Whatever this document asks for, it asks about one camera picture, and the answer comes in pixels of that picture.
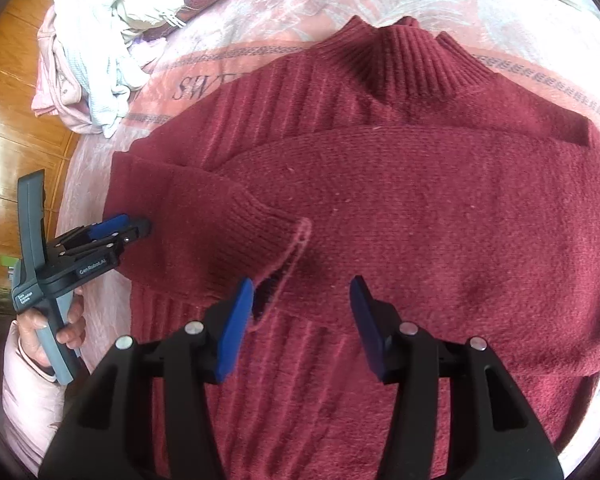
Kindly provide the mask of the pink sleeve forearm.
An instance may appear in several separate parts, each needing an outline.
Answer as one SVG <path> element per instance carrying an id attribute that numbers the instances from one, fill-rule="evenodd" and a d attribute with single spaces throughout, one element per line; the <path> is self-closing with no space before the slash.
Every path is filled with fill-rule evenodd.
<path id="1" fill-rule="evenodd" d="M 5 438 L 20 462 L 37 476 L 64 417 L 67 387 L 23 352 L 16 321 L 9 326 L 3 363 Z"/>

